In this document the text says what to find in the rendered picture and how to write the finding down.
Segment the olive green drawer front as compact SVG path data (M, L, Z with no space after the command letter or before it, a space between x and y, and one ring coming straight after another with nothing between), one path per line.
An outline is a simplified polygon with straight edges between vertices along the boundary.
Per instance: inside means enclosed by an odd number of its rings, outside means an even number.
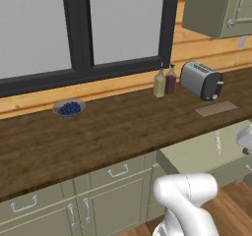
M52 185L0 203L0 223L49 207L75 196L72 180Z
M123 165L128 164L129 172L123 176L112 178L107 173L107 170L112 169L113 173L116 174L124 170ZM85 191L99 188L103 185L113 183L117 180L121 180L125 177L134 175L144 170L145 157L143 155L110 165L108 167L101 168L91 173L76 177L74 179L74 185L76 192L81 194Z

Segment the yellow oil bottle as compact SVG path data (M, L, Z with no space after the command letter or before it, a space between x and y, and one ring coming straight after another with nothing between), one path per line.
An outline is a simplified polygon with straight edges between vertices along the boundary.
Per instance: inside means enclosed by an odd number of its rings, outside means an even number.
M165 76L163 73L163 64L160 64L159 71L155 76L154 81L154 96L163 97L165 88Z

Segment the glass bowl of blueberries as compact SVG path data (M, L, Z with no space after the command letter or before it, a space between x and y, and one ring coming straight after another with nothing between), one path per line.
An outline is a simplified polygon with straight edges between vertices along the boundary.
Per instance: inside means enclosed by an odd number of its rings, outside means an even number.
M63 118L74 118L85 108L86 104L82 100L70 98L54 103L52 111Z

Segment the dark red vinegar bottle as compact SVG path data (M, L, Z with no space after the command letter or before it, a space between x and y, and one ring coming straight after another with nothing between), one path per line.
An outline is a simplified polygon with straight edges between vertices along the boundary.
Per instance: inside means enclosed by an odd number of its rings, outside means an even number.
M174 65L171 64L170 69L165 76L165 93L166 94L174 94L175 83L176 83L176 75L174 72Z

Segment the olive green wall cabinet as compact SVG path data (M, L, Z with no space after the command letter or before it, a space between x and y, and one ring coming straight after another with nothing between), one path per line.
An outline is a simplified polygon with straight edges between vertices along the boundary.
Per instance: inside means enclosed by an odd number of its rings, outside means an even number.
M238 20L232 20L238 0L185 0L182 26L212 38L229 38L252 34L252 0L243 0Z

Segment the tan rectangular mat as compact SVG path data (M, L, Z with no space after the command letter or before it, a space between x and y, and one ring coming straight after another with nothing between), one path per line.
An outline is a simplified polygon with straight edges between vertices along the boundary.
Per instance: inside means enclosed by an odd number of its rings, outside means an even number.
M225 111L236 109L237 106L229 101L224 101L221 103L211 104L205 107L197 108L196 112L202 117L212 116Z

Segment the silver and black toaster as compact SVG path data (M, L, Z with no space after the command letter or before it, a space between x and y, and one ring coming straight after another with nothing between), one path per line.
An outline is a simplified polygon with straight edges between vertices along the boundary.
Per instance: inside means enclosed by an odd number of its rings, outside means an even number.
M196 61L185 63L181 69L179 84L203 100L217 99L223 86L223 75Z

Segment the open olive green drawer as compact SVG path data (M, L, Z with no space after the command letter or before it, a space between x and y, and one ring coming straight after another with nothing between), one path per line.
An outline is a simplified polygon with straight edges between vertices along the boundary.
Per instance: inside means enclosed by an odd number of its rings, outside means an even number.
M242 152L243 147L236 142L236 137L250 124L250 120L245 120L217 130L220 132L220 154L216 131L212 131L159 149L157 163L166 174L210 173L220 188L232 182L239 183L249 174L245 166L252 167L252 155Z

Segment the olive green cupboard door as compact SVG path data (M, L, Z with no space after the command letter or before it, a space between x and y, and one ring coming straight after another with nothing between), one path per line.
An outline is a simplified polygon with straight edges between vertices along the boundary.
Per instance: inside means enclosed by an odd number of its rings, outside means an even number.
M146 221L152 170L78 195L84 236L119 236ZM90 202L92 223L86 223L83 199Z
M79 225L77 230L71 227L71 214L63 206L2 224L0 236L82 236L82 231Z

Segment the black window frame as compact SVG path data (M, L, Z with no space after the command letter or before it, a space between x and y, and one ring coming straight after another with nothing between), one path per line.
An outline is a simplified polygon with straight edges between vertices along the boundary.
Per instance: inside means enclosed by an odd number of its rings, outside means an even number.
M0 0L0 97L168 66L178 0Z

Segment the white wall outlet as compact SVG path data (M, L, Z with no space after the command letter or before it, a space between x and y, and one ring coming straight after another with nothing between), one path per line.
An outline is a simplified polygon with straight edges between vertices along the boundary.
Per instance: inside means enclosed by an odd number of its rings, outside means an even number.
M238 48L237 48L238 50L243 50L245 48L246 40L247 40L247 35L243 35L240 37Z

